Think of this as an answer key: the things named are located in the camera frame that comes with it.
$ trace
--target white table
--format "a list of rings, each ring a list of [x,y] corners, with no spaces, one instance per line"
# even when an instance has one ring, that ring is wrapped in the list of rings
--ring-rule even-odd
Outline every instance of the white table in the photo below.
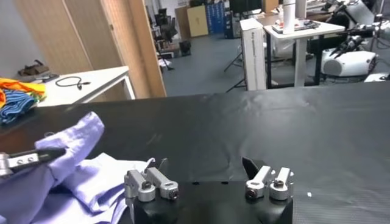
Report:
[[[300,30],[295,31],[291,34],[280,34],[277,33],[272,29],[271,25],[264,26],[264,30],[267,33],[267,45],[270,47],[267,48],[267,58],[271,58],[271,36],[278,39],[278,40],[296,40],[296,63],[295,63],[295,82],[294,86],[304,86],[305,84],[305,77],[306,77],[306,48],[307,48],[307,40],[309,37],[315,37],[315,36],[321,36],[320,38],[323,38],[323,35],[330,34],[330,33],[337,33],[344,31],[345,27],[333,25],[329,23],[322,23],[317,22],[321,25],[316,29],[307,29],[307,30]],[[316,65],[316,73],[321,71],[321,60],[317,60],[317,63],[320,63],[319,69],[317,71]],[[270,80],[268,82],[268,85],[271,83],[271,61],[267,60],[267,78]]]
[[[59,79],[76,76],[82,82],[90,82],[89,85],[82,85],[79,90],[77,86],[60,87],[55,84]],[[127,99],[135,99],[133,88],[129,80],[129,67],[117,67],[96,71],[80,72],[75,74],[60,75],[59,78],[45,83],[46,95],[44,101],[38,103],[38,107],[50,107],[64,104],[87,103],[106,90],[123,82],[124,93]],[[77,79],[61,81],[61,85],[77,83]]]

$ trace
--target screw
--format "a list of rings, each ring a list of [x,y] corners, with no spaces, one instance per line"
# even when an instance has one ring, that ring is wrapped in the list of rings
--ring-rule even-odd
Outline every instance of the screw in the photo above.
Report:
[[[257,193],[256,193],[253,189],[251,189],[251,190],[249,190],[249,191],[247,191],[247,192],[245,193],[245,197],[246,197],[248,200],[254,200],[254,199],[257,198]]]
[[[179,197],[179,192],[177,190],[171,191],[169,193],[169,199],[176,200]]]
[[[281,181],[281,180],[275,180],[275,181],[274,181],[274,186],[275,186],[276,188],[283,187],[283,185],[284,185],[284,182]]]
[[[143,183],[142,183],[142,186],[141,186],[142,190],[146,190],[146,189],[149,189],[149,188],[151,188],[151,187],[152,187],[152,183],[149,182],[149,181],[143,182]]]

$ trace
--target white cylinder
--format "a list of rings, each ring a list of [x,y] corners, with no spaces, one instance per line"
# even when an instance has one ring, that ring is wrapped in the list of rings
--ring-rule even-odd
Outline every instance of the white cylinder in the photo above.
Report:
[[[295,29],[295,0],[283,1],[283,34],[293,33]]]

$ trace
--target blue boxes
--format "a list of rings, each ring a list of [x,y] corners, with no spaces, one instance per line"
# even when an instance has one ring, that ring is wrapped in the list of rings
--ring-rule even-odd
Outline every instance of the blue boxes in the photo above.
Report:
[[[209,34],[224,33],[225,5],[223,2],[206,5],[206,17]]]

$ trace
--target cardboard box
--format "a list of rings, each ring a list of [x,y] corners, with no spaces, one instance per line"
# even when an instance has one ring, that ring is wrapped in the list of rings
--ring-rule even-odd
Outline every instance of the cardboard box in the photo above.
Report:
[[[239,23],[247,89],[266,89],[263,25],[253,18],[241,20]]]
[[[208,35],[206,9],[204,5],[187,9],[187,16],[191,37]]]
[[[276,7],[279,6],[279,0],[264,0],[263,4],[264,12],[269,13],[271,12],[271,10],[274,10]]]

